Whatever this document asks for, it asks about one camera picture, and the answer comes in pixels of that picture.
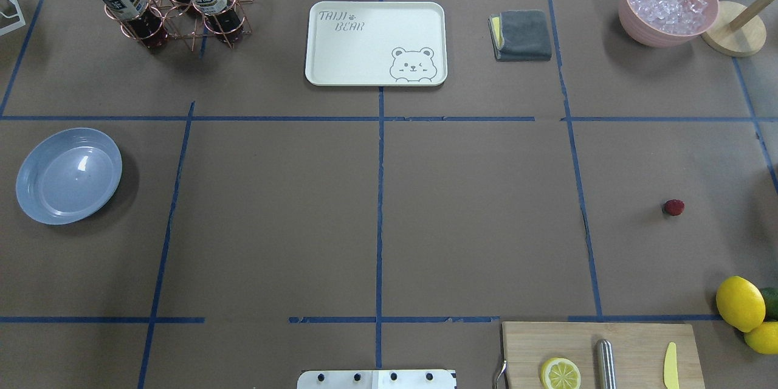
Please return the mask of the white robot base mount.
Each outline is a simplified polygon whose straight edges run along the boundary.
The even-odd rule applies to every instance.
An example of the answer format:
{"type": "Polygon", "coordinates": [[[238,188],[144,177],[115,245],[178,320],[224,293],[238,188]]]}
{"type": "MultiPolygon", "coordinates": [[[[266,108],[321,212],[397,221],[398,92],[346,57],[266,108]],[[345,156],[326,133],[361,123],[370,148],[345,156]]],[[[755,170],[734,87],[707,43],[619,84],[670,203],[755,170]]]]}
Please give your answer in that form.
{"type": "Polygon", "coordinates": [[[457,388],[456,372],[445,369],[309,370],[297,388],[457,388]]]}

